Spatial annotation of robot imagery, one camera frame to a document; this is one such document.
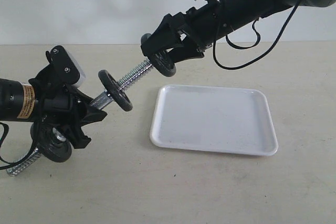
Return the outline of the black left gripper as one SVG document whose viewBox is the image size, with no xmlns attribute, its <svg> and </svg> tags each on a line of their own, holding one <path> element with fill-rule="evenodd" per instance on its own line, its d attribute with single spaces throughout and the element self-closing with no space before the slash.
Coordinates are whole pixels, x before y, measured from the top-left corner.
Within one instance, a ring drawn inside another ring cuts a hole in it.
<svg viewBox="0 0 336 224">
<path fill-rule="evenodd" d="M 91 138 L 81 127 L 102 121 L 107 113 L 90 104 L 93 98 L 61 78 L 30 78 L 36 92 L 32 135 L 43 127 L 55 127 L 73 146 L 86 148 Z"/>
</svg>

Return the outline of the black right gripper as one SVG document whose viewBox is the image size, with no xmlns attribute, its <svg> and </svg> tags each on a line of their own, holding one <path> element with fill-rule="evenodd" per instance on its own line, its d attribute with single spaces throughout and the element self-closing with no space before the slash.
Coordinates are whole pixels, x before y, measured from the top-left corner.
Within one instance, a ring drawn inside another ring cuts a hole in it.
<svg viewBox="0 0 336 224">
<path fill-rule="evenodd" d="M 173 63 L 202 59 L 202 51 L 228 35 L 228 11 L 224 5 L 205 5 L 173 16 L 167 14 L 153 34 L 166 49 L 172 49 L 168 57 Z"/>
</svg>

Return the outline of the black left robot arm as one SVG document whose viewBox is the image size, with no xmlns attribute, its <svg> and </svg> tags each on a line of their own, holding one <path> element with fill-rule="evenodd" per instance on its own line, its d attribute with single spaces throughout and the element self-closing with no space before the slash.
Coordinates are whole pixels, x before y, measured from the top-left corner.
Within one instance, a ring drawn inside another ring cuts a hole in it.
<svg viewBox="0 0 336 224">
<path fill-rule="evenodd" d="M 1 79 L 1 121 L 36 122 L 60 132 L 75 149 L 86 148 L 91 138 L 82 127 L 102 121 L 107 113 L 90 105 L 93 98 L 68 84 L 46 86 Z"/>
</svg>

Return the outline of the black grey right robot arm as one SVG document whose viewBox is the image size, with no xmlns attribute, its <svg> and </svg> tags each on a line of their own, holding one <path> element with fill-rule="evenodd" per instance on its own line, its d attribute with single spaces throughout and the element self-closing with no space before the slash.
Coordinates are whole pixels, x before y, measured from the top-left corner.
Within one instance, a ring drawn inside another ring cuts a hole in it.
<svg viewBox="0 0 336 224">
<path fill-rule="evenodd" d="M 241 27 L 298 6 L 328 7 L 335 0 L 205 0 L 199 9 L 167 14 L 155 32 L 141 44 L 146 57 L 167 52 L 175 61 L 202 57 L 213 42 Z"/>
</svg>

